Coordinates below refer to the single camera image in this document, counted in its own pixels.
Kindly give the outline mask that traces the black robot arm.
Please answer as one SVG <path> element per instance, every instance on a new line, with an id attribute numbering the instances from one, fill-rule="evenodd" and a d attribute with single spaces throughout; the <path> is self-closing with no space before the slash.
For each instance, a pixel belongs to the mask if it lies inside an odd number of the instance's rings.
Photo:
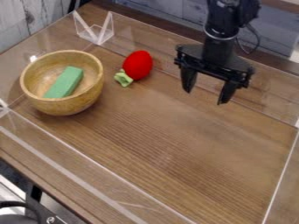
<path id="1" fill-rule="evenodd" d="M 258 18 L 259 0 L 207 0 L 209 16 L 203 26 L 203 45 L 178 45 L 174 64 L 181 68 L 182 88 L 190 93 L 198 74 L 225 81 L 218 104 L 230 102 L 235 92 L 247 88 L 255 68 L 235 53 L 239 29 L 258 32 L 250 22 Z"/>

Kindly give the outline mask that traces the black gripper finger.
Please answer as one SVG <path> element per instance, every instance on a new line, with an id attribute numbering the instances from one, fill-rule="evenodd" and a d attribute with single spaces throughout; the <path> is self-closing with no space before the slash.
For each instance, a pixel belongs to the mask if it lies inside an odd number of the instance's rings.
<path id="1" fill-rule="evenodd" d="M 225 104 L 230 102 L 231 97 L 234 96 L 237 90 L 239 88 L 239 84 L 235 81 L 227 81 L 225 83 L 223 89 L 221 90 L 218 104 Z"/>
<path id="2" fill-rule="evenodd" d="M 187 93 L 190 93 L 197 83 L 198 71 L 187 66 L 183 66 L 181 70 L 182 88 Z"/>

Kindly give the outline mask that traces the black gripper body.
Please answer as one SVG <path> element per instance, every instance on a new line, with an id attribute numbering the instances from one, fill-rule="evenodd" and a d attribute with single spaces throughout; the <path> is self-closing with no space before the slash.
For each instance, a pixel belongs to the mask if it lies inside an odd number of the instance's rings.
<path id="1" fill-rule="evenodd" d="M 238 88 L 247 88 L 255 69 L 235 54 L 234 45 L 234 39 L 217 40 L 211 37 L 205 39 L 203 45 L 178 45 L 174 64 L 179 68 L 190 67 L 219 80 L 235 81 Z"/>

